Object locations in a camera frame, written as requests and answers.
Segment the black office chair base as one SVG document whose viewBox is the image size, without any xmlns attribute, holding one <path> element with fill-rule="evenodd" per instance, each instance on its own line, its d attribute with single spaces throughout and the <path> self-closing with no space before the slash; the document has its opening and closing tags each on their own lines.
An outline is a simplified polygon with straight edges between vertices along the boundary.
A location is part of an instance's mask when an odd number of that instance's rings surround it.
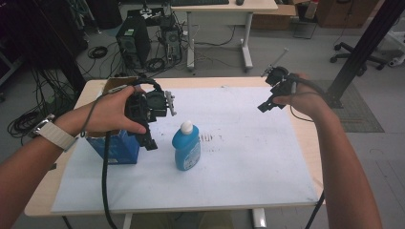
<svg viewBox="0 0 405 229">
<path fill-rule="evenodd" d="M 335 63 L 339 58 L 348 58 L 353 52 L 353 47 L 344 42 L 340 42 L 339 44 L 334 45 L 333 49 L 336 52 L 340 51 L 341 49 L 344 49 L 344 50 L 348 51 L 348 53 L 335 54 L 333 57 L 330 58 L 330 63 Z M 379 71 L 383 70 L 384 67 L 387 65 L 386 60 L 379 58 L 379 57 L 375 57 L 373 55 L 369 55 L 367 60 L 372 61 L 373 63 L 377 63 L 377 66 L 375 68 Z"/>
</svg>

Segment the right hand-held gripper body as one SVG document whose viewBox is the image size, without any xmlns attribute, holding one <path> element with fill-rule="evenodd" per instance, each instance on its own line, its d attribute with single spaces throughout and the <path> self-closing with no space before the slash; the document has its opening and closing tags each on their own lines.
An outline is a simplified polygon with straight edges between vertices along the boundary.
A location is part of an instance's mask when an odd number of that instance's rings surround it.
<svg viewBox="0 0 405 229">
<path fill-rule="evenodd" d="M 266 76 L 266 83 L 271 86 L 271 97 L 267 100 L 268 103 L 276 96 L 285 96 L 291 93 L 291 90 L 287 90 L 288 83 L 292 84 L 293 81 L 289 79 L 292 76 L 286 68 L 277 66 L 277 63 L 288 53 L 288 48 L 284 48 L 282 54 L 277 57 L 272 63 L 270 63 L 261 77 Z"/>
</svg>

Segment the blue bottle with white cap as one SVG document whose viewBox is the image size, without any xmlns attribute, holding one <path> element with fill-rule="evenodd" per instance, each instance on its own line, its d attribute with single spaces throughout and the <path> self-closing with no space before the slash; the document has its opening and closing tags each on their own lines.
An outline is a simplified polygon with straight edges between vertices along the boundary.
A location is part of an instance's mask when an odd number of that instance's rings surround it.
<svg viewBox="0 0 405 229">
<path fill-rule="evenodd" d="M 190 120 L 182 123 L 173 136 L 172 145 L 175 148 L 175 162 L 178 170 L 187 171 L 200 160 L 200 132 Z"/>
</svg>

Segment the black keyboard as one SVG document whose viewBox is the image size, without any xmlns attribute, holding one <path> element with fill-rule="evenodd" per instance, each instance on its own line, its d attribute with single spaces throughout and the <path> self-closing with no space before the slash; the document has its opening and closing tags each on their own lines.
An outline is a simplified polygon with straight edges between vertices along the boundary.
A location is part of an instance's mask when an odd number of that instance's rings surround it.
<svg viewBox="0 0 405 229">
<path fill-rule="evenodd" d="M 229 0 L 170 0 L 172 7 L 228 5 Z"/>
</svg>

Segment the small open computer case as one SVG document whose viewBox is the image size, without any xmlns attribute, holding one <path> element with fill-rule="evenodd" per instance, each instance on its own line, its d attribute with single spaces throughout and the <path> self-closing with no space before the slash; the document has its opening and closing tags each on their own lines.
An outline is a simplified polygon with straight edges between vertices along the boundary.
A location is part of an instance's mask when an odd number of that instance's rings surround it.
<svg viewBox="0 0 405 229">
<path fill-rule="evenodd" d="M 178 27 L 161 27 L 166 57 L 171 62 L 181 59 L 181 36 Z"/>
</svg>

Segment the white desk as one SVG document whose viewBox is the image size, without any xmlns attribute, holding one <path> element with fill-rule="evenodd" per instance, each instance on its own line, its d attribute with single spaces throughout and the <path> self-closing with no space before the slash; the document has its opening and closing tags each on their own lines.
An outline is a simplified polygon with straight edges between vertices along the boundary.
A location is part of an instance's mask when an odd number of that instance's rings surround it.
<svg viewBox="0 0 405 229">
<path fill-rule="evenodd" d="M 245 0 L 244 4 L 237 6 L 236 0 L 229 0 L 228 5 L 211 6 L 186 6 L 172 7 L 172 12 L 178 12 L 185 16 L 187 31 L 186 66 L 190 71 L 197 64 L 196 54 L 198 46 L 207 45 L 220 47 L 227 41 L 220 42 L 226 31 L 243 29 L 243 33 L 233 41 L 242 53 L 243 68 L 253 68 L 252 59 L 248 47 L 248 39 L 251 29 L 253 14 L 255 12 L 272 12 L 278 9 L 275 0 Z"/>
</svg>

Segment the grey floor mat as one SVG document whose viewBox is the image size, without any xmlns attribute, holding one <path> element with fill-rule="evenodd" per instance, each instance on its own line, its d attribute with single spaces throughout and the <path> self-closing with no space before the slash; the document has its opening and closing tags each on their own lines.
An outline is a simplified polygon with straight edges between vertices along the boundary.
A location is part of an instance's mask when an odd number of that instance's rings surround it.
<svg viewBox="0 0 405 229">
<path fill-rule="evenodd" d="M 384 133 L 384 129 L 353 84 L 343 92 L 339 101 L 341 105 L 332 110 L 340 118 L 346 133 Z"/>
</svg>

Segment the brown wooden cabinet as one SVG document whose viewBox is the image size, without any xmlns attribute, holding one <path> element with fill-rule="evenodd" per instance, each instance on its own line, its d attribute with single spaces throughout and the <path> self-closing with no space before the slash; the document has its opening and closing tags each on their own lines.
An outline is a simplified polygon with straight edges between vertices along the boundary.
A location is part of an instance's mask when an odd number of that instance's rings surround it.
<svg viewBox="0 0 405 229">
<path fill-rule="evenodd" d="M 361 28 L 379 0 L 319 0 L 316 17 L 320 27 Z"/>
</svg>

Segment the blue cardboard box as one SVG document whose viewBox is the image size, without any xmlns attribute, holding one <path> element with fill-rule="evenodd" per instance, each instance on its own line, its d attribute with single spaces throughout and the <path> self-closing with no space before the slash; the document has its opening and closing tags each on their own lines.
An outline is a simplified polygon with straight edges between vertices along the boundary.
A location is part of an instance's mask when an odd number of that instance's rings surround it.
<svg viewBox="0 0 405 229">
<path fill-rule="evenodd" d="M 97 93 L 97 97 L 107 94 L 119 86 L 130 85 L 136 80 L 135 77 L 114 77 L 107 80 L 103 88 Z M 86 140 L 94 148 L 97 154 L 104 158 L 105 133 L 88 132 Z M 110 135 L 108 150 L 108 163 L 116 164 L 136 164 L 139 155 L 139 143 L 133 135 L 127 131 L 113 131 Z"/>
</svg>

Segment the white paper table mat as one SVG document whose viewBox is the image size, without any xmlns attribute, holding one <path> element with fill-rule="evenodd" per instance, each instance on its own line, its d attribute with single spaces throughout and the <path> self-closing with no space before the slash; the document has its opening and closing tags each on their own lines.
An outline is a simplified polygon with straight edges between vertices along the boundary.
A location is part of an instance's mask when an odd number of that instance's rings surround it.
<svg viewBox="0 0 405 229">
<path fill-rule="evenodd" d="M 175 116 L 151 124 L 157 149 L 139 150 L 138 162 L 112 165 L 80 139 L 69 159 L 52 210 L 86 214 L 208 210 L 304 205 L 317 201 L 288 114 L 258 105 L 267 87 L 176 89 Z M 181 124 L 200 130 L 201 157 L 188 171 L 175 165 L 172 138 Z"/>
</svg>

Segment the black metal stand column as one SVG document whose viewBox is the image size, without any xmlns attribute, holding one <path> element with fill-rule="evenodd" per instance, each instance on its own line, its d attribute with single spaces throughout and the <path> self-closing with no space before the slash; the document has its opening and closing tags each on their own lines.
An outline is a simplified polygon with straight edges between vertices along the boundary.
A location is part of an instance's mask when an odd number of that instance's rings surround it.
<svg viewBox="0 0 405 229">
<path fill-rule="evenodd" d="M 385 0 L 369 27 L 365 30 L 353 52 L 327 89 L 325 99 L 332 108 L 341 108 L 340 98 L 350 86 L 357 72 L 382 41 L 394 22 L 405 10 L 405 0 Z"/>
</svg>

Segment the black computer tower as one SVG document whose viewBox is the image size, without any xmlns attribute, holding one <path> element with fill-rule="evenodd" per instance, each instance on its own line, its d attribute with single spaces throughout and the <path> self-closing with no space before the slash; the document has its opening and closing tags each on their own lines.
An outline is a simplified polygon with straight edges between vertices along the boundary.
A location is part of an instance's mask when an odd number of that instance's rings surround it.
<svg viewBox="0 0 405 229">
<path fill-rule="evenodd" d="M 122 23 L 116 40 L 128 69 L 144 68 L 151 50 L 145 19 L 141 16 L 128 16 Z"/>
</svg>

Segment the brown cardboard box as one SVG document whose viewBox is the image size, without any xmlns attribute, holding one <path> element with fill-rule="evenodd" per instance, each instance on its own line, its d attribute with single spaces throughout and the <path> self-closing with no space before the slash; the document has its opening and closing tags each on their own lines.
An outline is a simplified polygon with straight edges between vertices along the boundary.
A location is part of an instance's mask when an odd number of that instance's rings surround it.
<svg viewBox="0 0 405 229">
<path fill-rule="evenodd" d="M 255 12 L 251 28 L 255 30 L 285 31 L 289 28 L 291 18 L 296 15 L 293 5 L 279 5 L 272 12 Z"/>
</svg>

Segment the white table leg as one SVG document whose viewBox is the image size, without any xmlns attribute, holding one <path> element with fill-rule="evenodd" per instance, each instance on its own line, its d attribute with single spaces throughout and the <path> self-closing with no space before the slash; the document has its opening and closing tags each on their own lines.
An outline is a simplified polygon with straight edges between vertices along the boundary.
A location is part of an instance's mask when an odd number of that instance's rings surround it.
<svg viewBox="0 0 405 229">
<path fill-rule="evenodd" d="M 252 224 L 254 229 L 266 229 L 266 214 L 264 208 L 251 210 Z"/>
</svg>

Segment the person's right hand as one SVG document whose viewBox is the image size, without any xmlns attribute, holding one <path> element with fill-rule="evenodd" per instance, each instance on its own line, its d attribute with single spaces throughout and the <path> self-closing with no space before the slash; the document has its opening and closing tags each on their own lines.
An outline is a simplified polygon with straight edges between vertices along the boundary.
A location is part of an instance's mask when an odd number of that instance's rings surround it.
<svg viewBox="0 0 405 229">
<path fill-rule="evenodd" d="M 272 101 L 279 105 L 290 105 L 313 121 L 322 116 L 324 112 L 330 112 L 330 107 L 323 97 L 312 87 L 303 83 L 298 84 L 295 94 L 276 96 Z"/>
</svg>

